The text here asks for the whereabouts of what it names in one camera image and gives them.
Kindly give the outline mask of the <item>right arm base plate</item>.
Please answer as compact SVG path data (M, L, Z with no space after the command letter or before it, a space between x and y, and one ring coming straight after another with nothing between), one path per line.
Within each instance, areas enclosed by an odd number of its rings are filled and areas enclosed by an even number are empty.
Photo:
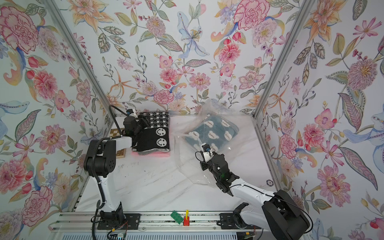
M234 213L221 213L217 225L222 230L251 230L254 229L253 225L248 225L244 222L239 214Z

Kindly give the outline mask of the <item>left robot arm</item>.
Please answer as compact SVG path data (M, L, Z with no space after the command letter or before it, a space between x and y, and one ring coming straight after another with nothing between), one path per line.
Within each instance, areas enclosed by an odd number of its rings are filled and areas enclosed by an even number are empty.
M97 210L102 221L123 223L126 219L122 203L117 196L113 171L117 163L117 151L134 146L150 126L147 117L124 119L124 130L118 136L92 140L85 160L84 170L92 177L99 190Z

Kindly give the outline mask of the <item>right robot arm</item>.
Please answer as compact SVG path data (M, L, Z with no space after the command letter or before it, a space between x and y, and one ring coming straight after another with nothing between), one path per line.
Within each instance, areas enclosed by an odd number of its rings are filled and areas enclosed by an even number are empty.
M277 240L299 240L313 230L311 217L283 190L267 191L245 182L230 171L224 155L199 151L195 157L203 171L210 171L223 193L243 200L233 210L239 227L259 227Z

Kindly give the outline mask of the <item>grey blanket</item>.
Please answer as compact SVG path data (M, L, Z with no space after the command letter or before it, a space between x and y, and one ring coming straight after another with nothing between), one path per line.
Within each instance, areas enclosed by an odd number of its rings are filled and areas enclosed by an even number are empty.
M169 157L170 156L170 152L164 152L164 151L155 151L155 150L151 150L151 151L144 151L144 152L137 152L137 154L139 156L158 156L158 157Z

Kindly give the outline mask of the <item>pink blanket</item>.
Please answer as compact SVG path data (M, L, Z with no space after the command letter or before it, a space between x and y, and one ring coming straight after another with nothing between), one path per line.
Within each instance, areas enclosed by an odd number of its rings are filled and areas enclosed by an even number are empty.
M131 152L134 157L153 157L153 158L168 158L171 156L170 152Z

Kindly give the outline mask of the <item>black white patterned blanket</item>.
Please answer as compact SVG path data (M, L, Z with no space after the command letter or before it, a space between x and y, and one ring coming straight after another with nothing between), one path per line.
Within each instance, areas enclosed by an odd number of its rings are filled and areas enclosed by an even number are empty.
M170 151L169 125L170 115L168 112L143 112L139 117L147 117L150 120L150 126L143 130L143 135L133 152L144 151Z

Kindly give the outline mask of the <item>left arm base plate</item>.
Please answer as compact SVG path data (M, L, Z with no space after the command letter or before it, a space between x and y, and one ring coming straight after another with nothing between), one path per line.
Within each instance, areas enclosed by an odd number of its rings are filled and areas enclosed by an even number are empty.
M138 230L140 224L140 214L114 215L112 213L102 213L97 230L112 230L120 226L125 230Z

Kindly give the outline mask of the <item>clear plastic vacuum bag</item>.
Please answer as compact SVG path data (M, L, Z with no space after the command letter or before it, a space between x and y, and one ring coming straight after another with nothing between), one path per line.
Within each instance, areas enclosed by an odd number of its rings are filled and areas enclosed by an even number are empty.
M217 100L209 100L195 117L178 124L172 136L179 171L192 184L213 187L213 175L201 169L202 146L208 144L213 152L224 154L231 164L256 138L256 133L252 116L231 110Z

